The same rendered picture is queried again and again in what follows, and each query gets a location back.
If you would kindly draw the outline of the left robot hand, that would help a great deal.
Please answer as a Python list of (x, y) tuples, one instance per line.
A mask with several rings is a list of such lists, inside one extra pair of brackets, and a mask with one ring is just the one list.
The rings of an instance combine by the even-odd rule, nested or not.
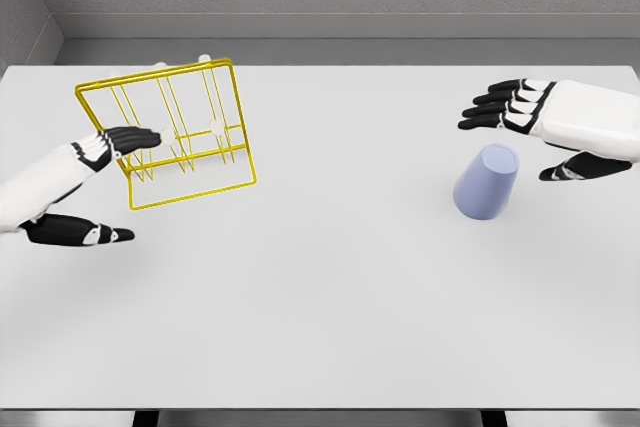
[(112, 161), (161, 144), (161, 134), (136, 126), (98, 130), (62, 145), (0, 185), (0, 234), (24, 231), (32, 243), (89, 247), (135, 238), (133, 231), (48, 209)]

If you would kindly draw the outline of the lavender cup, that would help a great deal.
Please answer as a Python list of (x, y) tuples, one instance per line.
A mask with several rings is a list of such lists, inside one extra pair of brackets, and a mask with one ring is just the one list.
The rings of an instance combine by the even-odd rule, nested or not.
[(456, 207), (472, 219), (494, 219), (511, 196), (518, 170), (519, 157), (511, 147), (499, 143), (483, 147), (454, 187)]

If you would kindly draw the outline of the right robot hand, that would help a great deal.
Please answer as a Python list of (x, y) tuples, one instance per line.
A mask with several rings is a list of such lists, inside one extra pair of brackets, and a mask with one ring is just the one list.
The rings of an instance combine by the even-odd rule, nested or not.
[(541, 171), (541, 181), (592, 180), (640, 164), (640, 96), (573, 80), (492, 84), (458, 128), (507, 129), (575, 153)]

